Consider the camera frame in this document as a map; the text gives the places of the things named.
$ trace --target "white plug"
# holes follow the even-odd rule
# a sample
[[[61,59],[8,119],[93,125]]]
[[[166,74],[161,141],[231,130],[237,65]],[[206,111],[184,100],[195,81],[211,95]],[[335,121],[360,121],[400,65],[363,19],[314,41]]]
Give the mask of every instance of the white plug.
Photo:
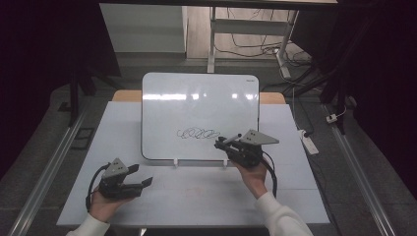
[[[335,114],[329,115],[326,117],[326,119],[328,120],[328,123],[333,123],[337,120],[337,116]]]

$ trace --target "human hand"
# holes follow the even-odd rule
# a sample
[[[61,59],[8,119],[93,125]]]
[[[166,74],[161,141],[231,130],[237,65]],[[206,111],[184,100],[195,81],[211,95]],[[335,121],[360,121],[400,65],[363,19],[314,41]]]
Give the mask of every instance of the human hand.
[[[264,165],[259,164],[255,167],[245,168],[240,164],[232,161],[242,175],[243,182],[256,199],[260,198],[268,190],[265,186],[267,169]]]
[[[98,190],[98,187],[94,189],[91,200],[91,207],[89,208],[89,214],[95,219],[101,222],[107,222],[117,208],[121,205],[130,202],[133,199],[124,199],[118,201],[112,201],[105,198]]]

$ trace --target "black curtain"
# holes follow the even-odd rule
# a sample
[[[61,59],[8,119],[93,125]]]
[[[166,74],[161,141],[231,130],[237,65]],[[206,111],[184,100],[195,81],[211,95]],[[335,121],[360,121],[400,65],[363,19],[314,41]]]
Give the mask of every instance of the black curtain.
[[[337,0],[341,4],[368,4],[371,0]],[[309,53],[322,73],[331,71],[341,58],[366,13],[345,8],[340,11],[300,11],[291,40]]]
[[[356,50],[349,69],[354,116],[417,199],[417,9],[388,0]]]
[[[120,76],[95,1],[0,3],[0,138],[3,176],[36,129],[50,94],[74,71]]]

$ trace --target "metal rail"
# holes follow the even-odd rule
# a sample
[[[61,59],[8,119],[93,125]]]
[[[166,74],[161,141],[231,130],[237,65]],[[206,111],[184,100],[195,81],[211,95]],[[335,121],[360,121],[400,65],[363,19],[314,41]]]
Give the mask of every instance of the metal rail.
[[[324,111],[328,113],[328,109],[325,105],[323,105]],[[383,206],[374,192],[371,184],[366,177],[364,170],[362,169],[361,164],[356,157],[355,152],[353,151],[352,147],[350,146],[349,141],[346,139],[346,136],[341,135],[339,129],[334,125],[331,126],[331,130],[333,131],[334,136],[340,146],[340,149],[343,152],[343,155],[346,159],[347,164],[349,165],[350,171],[352,172],[353,177],[356,180],[356,183],[359,186],[359,189],[362,192],[362,196],[365,199],[368,207],[370,208],[370,212],[372,217],[374,218],[375,222],[377,223],[378,228],[380,229],[381,235],[384,236],[395,236],[395,231],[387,217],[386,212],[384,211]]]
[[[86,99],[86,104],[83,106],[79,118],[75,121],[74,125],[68,128],[65,132],[64,137],[52,154],[46,167],[43,169],[39,180],[31,191],[28,200],[19,213],[19,216],[16,218],[8,236],[26,235],[28,233],[31,223],[33,222],[33,219],[39,210],[40,205],[42,204],[43,199],[45,198],[68,149],[71,146],[71,142],[77,135],[77,132],[87,115],[91,100],[92,98]]]

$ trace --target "wall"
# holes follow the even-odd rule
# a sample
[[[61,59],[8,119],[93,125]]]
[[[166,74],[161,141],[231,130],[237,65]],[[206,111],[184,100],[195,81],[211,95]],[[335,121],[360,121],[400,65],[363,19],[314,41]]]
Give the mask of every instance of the wall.
[[[100,8],[115,52],[186,51],[186,7],[100,4]]]

